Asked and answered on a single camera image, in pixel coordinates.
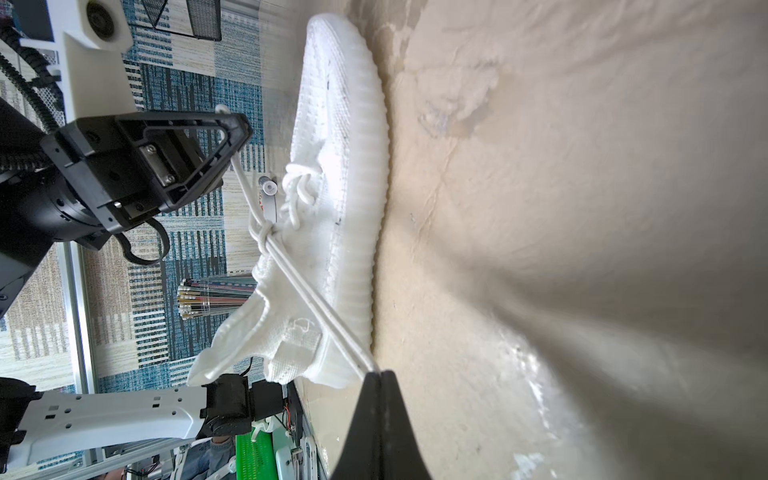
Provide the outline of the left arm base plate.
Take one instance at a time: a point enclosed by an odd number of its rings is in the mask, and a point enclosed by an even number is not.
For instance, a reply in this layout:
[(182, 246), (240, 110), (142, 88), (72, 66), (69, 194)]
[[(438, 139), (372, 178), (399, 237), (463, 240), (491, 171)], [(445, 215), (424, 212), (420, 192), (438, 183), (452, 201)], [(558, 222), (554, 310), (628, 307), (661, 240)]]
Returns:
[(283, 387), (283, 410), (270, 418), (279, 479), (318, 479), (317, 449), (308, 417), (294, 382)]

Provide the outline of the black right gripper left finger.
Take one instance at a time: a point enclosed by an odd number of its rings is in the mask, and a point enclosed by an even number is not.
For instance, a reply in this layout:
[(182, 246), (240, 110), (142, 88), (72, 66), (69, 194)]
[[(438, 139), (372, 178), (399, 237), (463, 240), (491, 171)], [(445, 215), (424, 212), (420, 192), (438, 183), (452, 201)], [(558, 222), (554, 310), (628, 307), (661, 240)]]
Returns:
[(341, 456), (331, 478), (379, 479), (381, 476), (382, 385), (380, 373), (368, 373), (352, 417)]

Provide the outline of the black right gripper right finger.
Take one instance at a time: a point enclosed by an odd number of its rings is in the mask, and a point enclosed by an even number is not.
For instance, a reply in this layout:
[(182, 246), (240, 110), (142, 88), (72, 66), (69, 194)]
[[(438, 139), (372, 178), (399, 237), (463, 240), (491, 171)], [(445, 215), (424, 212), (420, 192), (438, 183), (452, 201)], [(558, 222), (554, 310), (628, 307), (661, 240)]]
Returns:
[(381, 478), (431, 479), (393, 371), (381, 373)]

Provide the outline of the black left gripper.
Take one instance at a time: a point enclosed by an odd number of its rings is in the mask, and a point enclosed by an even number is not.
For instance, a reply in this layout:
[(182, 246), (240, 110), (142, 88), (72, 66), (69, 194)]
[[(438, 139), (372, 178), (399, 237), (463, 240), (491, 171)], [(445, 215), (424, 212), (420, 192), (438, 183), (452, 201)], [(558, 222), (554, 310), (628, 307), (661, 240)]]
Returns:
[(240, 113), (150, 111), (76, 120), (40, 141), (39, 231), (119, 234), (219, 186), (250, 139)]

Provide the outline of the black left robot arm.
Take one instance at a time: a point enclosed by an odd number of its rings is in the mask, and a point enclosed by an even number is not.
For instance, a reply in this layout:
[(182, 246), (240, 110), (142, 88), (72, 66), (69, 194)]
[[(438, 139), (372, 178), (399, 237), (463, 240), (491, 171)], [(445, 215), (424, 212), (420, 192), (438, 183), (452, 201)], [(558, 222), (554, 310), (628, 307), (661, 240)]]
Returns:
[[(8, 309), (49, 250), (158, 228), (220, 183), (252, 133), (239, 113), (137, 112), (86, 117), (52, 133), (12, 120), (1, 141), (1, 306)], [(154, 438), (239, 435), (253, 419), (247, 381), (235, 374), (199, 387), (122, 394), (43, 393), (1, 382), (1, 468)]]

